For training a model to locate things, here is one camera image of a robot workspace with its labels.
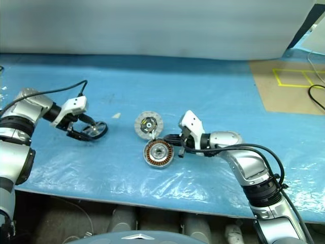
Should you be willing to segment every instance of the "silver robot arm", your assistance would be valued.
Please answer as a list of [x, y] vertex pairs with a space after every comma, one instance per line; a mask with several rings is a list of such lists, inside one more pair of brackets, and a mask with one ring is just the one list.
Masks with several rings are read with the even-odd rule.
[[[181, 118], [180, 138], [185, 139], [189, 147], [195, 149], [223, 148], [243, 143], [235, 132], [205, 133], [202, 122], [192, 112], [187, 111]], [[197, 152], [199, 156], [214, 156]], [[249, 201], [255, 216], [254, 226], [262, 243], [306, 243], [305, 234], [289, 203], [276, 187], [275, 180], [261, 158], [255, 152], [247, 150], [228, 150], [217, 154], [225, 159], [233, 171], [238, 183]]]
[[[36, 93], [31, 88], [23, 89], [17, 99]], [[78, 140], [91, 140], [96, 130], [95, 121], [84, 114], [87, 108], [85, 96], [67, 100], [59, 107], [45, 95], [25, 98], [1, 112], [0, 117], [0, 230], [4, 239], [15, 234], [13, 215], [15, 209], [14, 186], [25, 182], [35, 158], [30, 147], [31, 137], [40, 118], [51, 125], [67, 131], [67, 135]], [[87, 131], [76, 132], [72, 124], [77, 120], [90, 124]]]

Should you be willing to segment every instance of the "black cable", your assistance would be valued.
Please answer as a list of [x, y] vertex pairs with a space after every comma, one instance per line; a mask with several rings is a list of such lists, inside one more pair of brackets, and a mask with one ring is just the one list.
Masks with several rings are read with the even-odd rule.
[[311, 87], [308, 88], [308, 96], [310, 97], [311, 100], [313, 100], [319, 107], [321, 107], [323, 110], [325, 110], [325, 107], [323, 105], [320, 104], [319, 101], [317, 101], [311, 94], [311, 89], [313, 87], [321, 87], [325, 89], [325, 86], [323, 85], [312, 85]]
[[[193, 149], [191, 147], [186, 146], [184, 140], [181, 139], [180, 141], [181, 141], [182, 146], [187, 151], [190, 151], [192, 153], [217, 153], [217, 152], [229, 151], [229, 150], [248, 150], [248, 151], [252, 151], [254, 153], [257, 153], [264, 160], [265, 165], [267, 166], [271, 177], [274, 177], [274, 174], [272, 172], [271, 166], [268, 163], [266, 157], [260, 151], [258, 151], [256, 149], [253, 149], [253, 148], [251, 148], [249, 146], [261, 148], [261, 149], [269, 152], [275, 158], [275, 160], [278, 162], [279, 167], [280, 167], [280, 170], [281, 170], [280, 180], [281, 180], [281, 182], [283, 182], [283, 180], [284, 180], [284, 168], [283, 168], [283, 165], [282, 165], [280, 159], [278, 158], [278, 156], [273, 151], [271, 151], [267, 147], [264, 147], [264, 146], [261, 146], [261, 145], [257, 145], [257, 144], [236, 144], [236, 145], [226, 146], [226, 147], [223, 147], [223, 148]], [[288, 203], [289, 203], [290, 207], [292, 208], [292, 210], [294, 211], [295, 215], [297, 216], [297, 218], [298, 218], [298, 220], [299, 220], [299, 222], [301, 224], [301, 228], [304, 231], [304, 233], [305, 233], [305, 235], [306, 235], [306, 237], [307, 237], [307, 239], [309, 241], [309, 244], [314, 244], [314, 241], [313, 241], [313, 239], [312, 239], [312, 237], [311, 237], [311, 235], [310, 235], [310, 233], [309, 233], [309, 231], [307, 229], [307, 226], [306, 226], [304, 220], [300, 216], [299, 212], [297, 211], [296, 207], [294, 206], [294, 204], [292, 203], [292, 201], [290, 200], [290, 198], [288, 197], [288, 195], [283, 190], [282, 183], [280, 184], [280, 181], [278, 182], [276, 180], [275, 180], [275, 182], [277, 184], [277, 187], [280, 189], [281, 193], [283, 194], [283, 196], [288, 201]]]
[[283, 167], [283, 164], [282, 164], [281, 160], [279, 159], [279, 157], [272, 150], [270, 150], [269, 148], [267, 148], [265, 146], [258, 145], [258, 144], [251, 144], [251, 143], [250, 144], [248, 144], [248, 143], [236, 144], [234, 146], [252, 146], [252, 147], [257, 147], [257, 148], [263, 149], [263, 150], [267, 151], [269, 154], [271, 154], [274, 157], [274, 159], [276, 160], [276, 162], [278, 163], [278, 165], [279, 165], [279, 168], [280, 168], [280, 180], [279, 180], [279, 184], [282, 185], [282, 183], [284, 181], [284, 176], [285, 176], [284, 167]]
[[180, 142], [181, 142], [182, 147], [185, 148], [185, 150], [190, 151], [192, 153], [217, 153], [217, 152], [221, 152], [221, 151], [233, 151], [233, 150], [252, 151], [252, 152], [258, 154], [263, 159], [263, 161], [265, 162], [265, 164], [266, 164], [266, 166], [267, 166], [267, 168], [268, 168], [268, 170], [270, 172], [270, 175], [272, 177], [274, 176], [274, 174], [272, 172], [272, 169], [271, 169], [271, 166], [270, 166], [268, 160], [266, 159], [266, 157], [260, 151], [254, 149], [254, 148], [226, 146], [226, 147], [223, 147], [223, 148], [213, 148], [213, 149], [193, 149], [191, 147], [186, 146], [184, 140], [181, 139]]
[[33, 94], [29, 94], [27, 96], [24, 96], [24, 97], [21, 97], [21, 98], [18, 98], [14, 101], [12, 101], [11, 103], [9, 103], [6, 107], [3, 108], [3, 110], [0, 111], [0, 116], [2, 116], [11, 106], [13, 106], [15, 103], [18, 103], [20, 102], [21, 100], [24, 100], [26, 98], [30, 98], [30, 97], [34, 97], [34, 96], [38, 96], [38, 95], [44, 95], [44, 94], [49, 94], [49, 93], [58, 93], [58, 92], [63, 92], [65, 90], [69, 90], [69, 89], [72, 89], [72, 88], [75, 88], [77, 86], [80, 86], [81, 84], [83, 84], [83, 88], [81, 89], [81, 93], [83, 92], [83, 89], [86, 87], [86, 84], [88, 83], [87, 80], [83, 80], [83, 81], [80, 81], [74, 85], [71, 85], [71, 86], [68, 86], [68, 87], [65, 87], [65, 88], [61, 88], [61, 89], [56, 89], [56, 90], [47, 90], [47, 91], [40, 91], [38, 93], [33, 93]]
[[88, 84], [87, 80], [84, 80], [84, 81], [85, 81], [85, 83], [83, 84], [83, 86], [82, 86], [82, 88], [81, 88], [81, 90], [80, 90], [80, 92], [78, 94], [79, 97], [83, 96], [83, 91], [85, 90], [85, 88], [86, 88], [86, 86]]

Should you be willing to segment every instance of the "table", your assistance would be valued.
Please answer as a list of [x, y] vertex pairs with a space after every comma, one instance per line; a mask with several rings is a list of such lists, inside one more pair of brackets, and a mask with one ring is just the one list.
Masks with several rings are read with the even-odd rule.
[[[305, 61], [303, 50], [283, 60]], [[314, 59], [321, 62], [321, 57]], [[22, 87], [61, 88], [87, 79], [88, 115], [106, 121], [95, 142], [69, 138], [41, 120], [32, 137], [37, 151], [28, 181], [17, 190], [93, 201], [252, 218], [247, 199], [219, 158], [175, 157], [163, 170], [142, 156], [146, 141], [134, 121], [144, 110], [164, 120], [162, 136], [179, 133], [188, 109], [207, 132], [232, 130], [282, 159], [286, 191], [309, 222], [325, 222], [325, 116], [267, 112], [248, 62], [119, 55], [2, 54], [2, 106]], [[79, 89], [51, 94], [58, 105]], [[279, 172], [271, 161], [273, 171]]]

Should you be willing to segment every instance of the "metal disc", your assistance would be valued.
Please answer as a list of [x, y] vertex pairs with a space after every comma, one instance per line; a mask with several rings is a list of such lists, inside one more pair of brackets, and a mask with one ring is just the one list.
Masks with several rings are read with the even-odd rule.
[[143, 157], [151, 167], [166, 168], [174, 157], [174, 149], [162, 139], [149, 141], [144, 147]]
[[144, 111], [137, 117], [134, 128], [142, 139], [151, 140], [163, 131], [164, 122], [158, 113]]
[[108, 131], [107, 124], [102, 121], [96, 122], [95, 126], [86, 126], [81, 132], [88, 135], [92, 139], [98, 139]]

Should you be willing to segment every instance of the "white backdrop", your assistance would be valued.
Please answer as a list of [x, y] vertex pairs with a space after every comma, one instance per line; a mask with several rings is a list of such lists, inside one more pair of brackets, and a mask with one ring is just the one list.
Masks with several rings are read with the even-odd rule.
[[314, 2], [0, 0], [0, 50], [277, 58]]

